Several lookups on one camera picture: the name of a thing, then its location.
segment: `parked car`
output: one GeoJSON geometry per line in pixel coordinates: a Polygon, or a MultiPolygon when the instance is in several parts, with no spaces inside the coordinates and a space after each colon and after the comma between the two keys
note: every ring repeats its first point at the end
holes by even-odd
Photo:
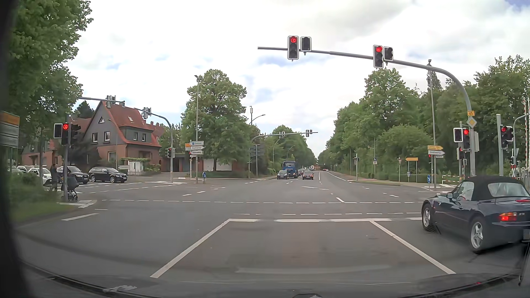
{"type": "MultiPolygon", "coordinates": [[[[31,168],[28,173],[33,173],[39,176],[39,168],[31,168]]],[[[51,172],[46,168],[42,168],[42,185],[47,186],[51,185],[51,172]]]]}
{"type": "MultiPolygon", "coordinates": [[[[89,182],[89,175],[87,173],[83,173],[78,167],[69,165],[68,169],[75,176],[75,180],[77,180],[78,183],[87,184],[89,182]]],[[[59,176],[63,177],[62,166],[57,168],[57,173],[59,173],[59,176]]]]}
{"type": "Polygon", "coordinates": [[[90,169],[89,171],[89,177],[90,181],[96,182],[96,181],[103,181],[107,182],[110,181],[111,183],[116,182],[126,182],[127,181],[127,175],[124,173],[119,172],[118,170],[114,168],[110,168],[107,166],[95,166],[90,169]]]}

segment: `utility pole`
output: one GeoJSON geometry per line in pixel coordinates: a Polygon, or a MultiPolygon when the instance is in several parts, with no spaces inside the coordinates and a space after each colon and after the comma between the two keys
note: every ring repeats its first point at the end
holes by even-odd
{"type": "MultiPolygon", "coordinates": [[[[436,125],[434,120],[434,96],[432,94],[432,72],[428,71],[429,73],[429,85],[430,85],[430,93],[431,93],[431,108],[432,108],[432,141],[433,145],[436,146],[436,125]]],[[[433,156],[432,158],[433,163],[432,166],[434,167],[433,173],[432,173],[432,181],[434,182],[434,190],[436,190],[436,157],[433,156]]]]}
{"type": "Polygon", "coordinates": [[[497,114],[497,144],[499,145],[499,176],[504,176],[504,155],[502,153],[502,144],[500,139],[500,126],[501,119],[500,114],[497,114]]]}

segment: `sidewalk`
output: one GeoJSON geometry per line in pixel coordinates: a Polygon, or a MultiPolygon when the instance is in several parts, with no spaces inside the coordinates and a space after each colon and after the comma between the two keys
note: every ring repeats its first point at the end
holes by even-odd
{"type": "MultiPolygon", "coordinates": [[[[379,184],[379,185],[389,185],[389,186],[412,186],[412,187],[419,187],[419,188],[427,188],[427,189],[434,189],[434,185],[432,183],[416,183],[416,182],[407,182],[407,181],[389,181],[389,180],[377,180],[377,179],[370,179],[370,178],[362,178],[359,177],[359,180],[357,180],[357,177],[350,176],[347,174],[339,173],[339,172],[333,172],[329,171],[330,174],[335,175],[343,180],[346,180],[348,182],[356,182],[356,183],[368,183],[368,184],[379,184]]],[[[449,185],[449,184],[436,184],[436,188],[453,188],[456,185],[449,185]]]]}

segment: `asphalt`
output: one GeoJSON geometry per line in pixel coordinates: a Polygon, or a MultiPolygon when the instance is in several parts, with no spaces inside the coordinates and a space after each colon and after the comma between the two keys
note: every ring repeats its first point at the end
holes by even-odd
{"type": "Polygon", "coordinates": [[[18,228],[22,259],[141,294],[264,282],[406,284],[508,273],[520,259],[514,245],[475,255],[451,233],[424,231],[420,208],[436,194],[428,188],[352,183],[324,171],[314,180],[175,179],[77,190],[77,211],[18,228]]]}

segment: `tail light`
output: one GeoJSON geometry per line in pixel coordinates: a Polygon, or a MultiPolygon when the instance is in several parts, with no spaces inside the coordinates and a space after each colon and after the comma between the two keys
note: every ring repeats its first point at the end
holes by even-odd
{"type": "Polygon", "coordinates": [[[499,214],[499,220],[502,222],[515,222],[517,221],[517,212],[506,212],[499,214]]]}

